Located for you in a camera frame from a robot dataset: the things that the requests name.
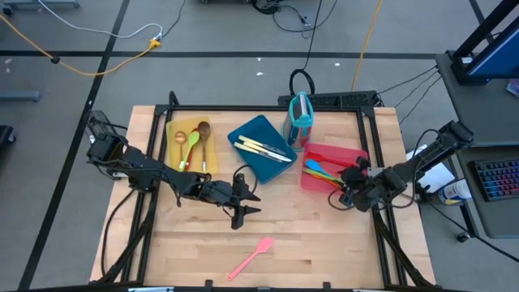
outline yellow cable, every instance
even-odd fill
[[[21,38],[23,38],[27,43],[29,43],[30,45],[32,45],[35,49],[39,50],[42,54],[44,54],[46,57],[50,58],[50,59],[54,59],[54,56],[47,53],[44,49],[40,48],[37,44],[35,44],[33,41],[31,41],[28,37],[26,37],[23,33],[21,33],[11,22],[9,22],[9,20],[7,20],[3,15],[0,15],[0,19],[2,19],[8,26],[9,28],[11,28],[17,35],[19,35]],[[125,60],[124,62],[121,62],[119,65],[115,66],[114,68],[110,69],[110,70],[107,70],[107,71],[104,71],[104,72],[100,72],[100,73],[87,73],[87,72],[83,72],[81,70],[78,70],[76,68],[74,68],[73,66],[71,65],[68,65],[67,63],[65,62],[62,62],[60,61],[59,63],[62,64],[64,67],[66,67],[67,69],[69,70],[72,70],[73,72],[75,73],[78,73],[78,74],[81,74],[81,75],[85,75],[85,76],[91,76],[91,77],[94,77],[94,76],[101,76],[101,75],[106,75],[106,74],[109,74],[109,73],[112,73],[116,70],[118,70],[119,68],[123,67],[124,65],[126,65],[127,63],[131,62],[131,61],[134,61],[142,56],[144,56],[145,54],[147,54],[149,51],[151,51],[152,49],[155,49],[157,47],[161,46],[161,43],[157,40],[153,40],[151,39],[150,40],[150,45],[149,47],[142,53],[132,57],[132,58],[129,58],[127,60]]]
[[[353,91],[355,89],[355,83],[357,82],[357,75],[360,71],[360,66],[362,65],[362,59],[364,58],[364,52],[366,52],[367,49],[367,43],[370,41],[371,38],[371,32],[373,31],[373,27],[375,26],[376,17],[379,14],[380,7],[382,6],[382,0],[379,0],[379,3],[376,6],[375,14],[373,15],[373,20],[370,24],[370,29],[367,31],[366,40],[364,41],[364,45],[362,46],[362,51],[360,52],[360,58],[357,62],[357,69],[355,70],[354,80],[351,83],[351,90]]]

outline utensil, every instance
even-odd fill
[[[265,152],[261,152],[261,151],[255,150],[253,148],[247,147],[247,146],[245,146],[243,144],[240,144],[238,142],[234,142],[234,147],[239,148],[241,150],[245,150],[245,151],[248,151],[248,152],[252,152],[252,153],[258,154],[258,155],[260,155],[262,157],[267,157],[268,159],[272,159],[272,160],[277,161],[277,162],[283,162],[283,160],[281,160],[281,159],[277,159],[275,157],[271,157],[271,156],[269,156]]]
[[[184,133],[183,131],[178,131],[175,133],[175,142],[177,142],[177,144],[180,145],[180,161],[182,161],[182,158],[184,157],[182,154],[182,146],[184,145],[184,143],[186,143],[186,140],[186,133]]]
[[[193,131],[191,131],[191,133],[194,131],[198,131],[198,127],[193,129]],[[187,157],[187,162],[186,162],[186,168],[184,169],[184,171],[189,171],[189,167],[191,166],[191,158],[193,157],[193,152],[194,151],[189,152],[189,156]]]
[[[253,140],[253,139],[247,138],[246,136],[240,135],[240,136],[238,136],[238,139],[243,141],[243,142],[249,142],[249,143],[256,144],[256,145],[261,146],[261,147],[263,147],[263,148],[265,148],[267,150],[270,150],[272,152],[277,152],[277,153],[279,153],[281,155],[286,155],[285,152],[281,151],[278,148],[275,148],[275,147],[272,147],[270,145],[266,145],[266,144],[260,143],[258,141]]]
[[[244,260],[232,273],[227,277],[227,281],[232,281],[242,270],[245,268],[258,254],[265,253],[270,249],[270,247],[274,244],[274,239],[266,237],[262,238],[254,252],[249,255],[249,257]]]
[[[327,176],[329,177],[332,177],[331,174],[327,173],[326,170],[324,170],[321,165],[319,164],[319,162],[313,160],[313,159],[306,159],[305,160],[305,165],[311,169],[311,170],[315,170],[315,171],[319,171],[321,174],[326,174]]]
[[[267,149],[264,149],[264,148],[261,148],[260,146],[256,145],[256,144],[253,144],[251,142],[243,142],[243,145],[249,147],[249,148],[253,148],[255,150],[258,150],[258,151],[261,151],[261,152],[265,152],[267,153],[269,156],[271,157],[274,157],[274,158],[277,158],[279,160],[282,160],[282,161],[287,161],[287,162],[291,162],[292,160],[287,158],[287,157],[284,157],[282,155],[279,155],[279,154],[276,154],[274,152],[270,152],[268,151]]]
[[[312,176],[313,178],[324,180],[325,182],[332,184],[334,187],[340,187],[341,186],[337,182],[331,181],[331,180],[329,180],[327,178],[322,178],[322,177],[314,175],[314,174],[310,174],[310,176]]]
[[[317,178],[321,178],[321,179],[326,179],[330,182],[335,182],[335,183],[344,183],[342,181],[341,178],[335,178],[335,177],[332,177],[332,176],[327,176],[326,174],[322,174],[320,173],[319,171],[315,171],[315,170],[311,170],[311,169],[308,169],[308,168],[302,168],[302,171],[306,174],[309,174],[313,177],[317,177]]]
[[[187,161],[187,158],[189,157],[189,153],[191,152],[191,149],[193,148],[193,146],[195,146],[195,144],[198,142],[198,140],[200,139],[200,133],[198,131],[193,131],[192,133],[189,134],[189,137],[187,138],[187,153],[186,155],[184,156],[184,159],[182,160],[182,162],[180,163],[180,171],[184,171],[184,169],[186,168],[186,161]]]
[[[205,161],[205,143],[211,135],[211,126],[208,122],[200,122],[198,124],[198,132],[202,140],[202,171],[207,171],[207,162]]]
[[[354,166],[353,163],[349,163],[349,162],[346,162],[346,161],[340,161],[340,160],[332,159],[332,158],[328,158],[328,157],[324,157],[324,156],[322,156],[322,155],[320,155],[318,153],[315,153],[315,152],[308,152],[306,157],[310,158],[312,160],[315,160],[315,161],[332,162],[333,164],[341,165],[341,166],[344,166],[344,167]]]

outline blue machine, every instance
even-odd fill
[[[460,48],[451,54],[452,69],[461,85],[486,84],[491,79],[519,78],[519,17],[494,40],[494,30],[519,4],[503,0]],[[473,54],[482,41],[491,40],[480,53]]]

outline wooden spoon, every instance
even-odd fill
[[[177,144],[180,145],[179,161],[182,161],[182,159],[184,158],[184,155],[182,154],[182,146],[184,145],[184,143],[186,143],[186,140],[187,140],[186,133],[184,133],[183,131],[178,131],[175,133],[175,142],[177,142]]]
[[[205,143],[211,135],[211,126],[208,122],[200,122],[198,124],[198,132],[200,133],[200,139],[202,140],[202,171],[207,171],[208,163],[205,160]]]

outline blue tray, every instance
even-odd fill
[[[241,140],[238,140],[240,135],[284,151],[286,153],[285,157],[291,159],[292,162],[276,162],[258,154],[235,148],[234,142],[242,143]],[[298,159],[298,155],[295,151],[285,142],[283,137],[276,131],[276,128],[274,128],[263,115],[253,118],[243,126],[230,132],[227,135],[227,139],[229,139],[229,142],[233,148],[238,151],[238,154],[245,163],[254,168],[255,175],[260,183],[268,183],[284,170],[288,169]]]

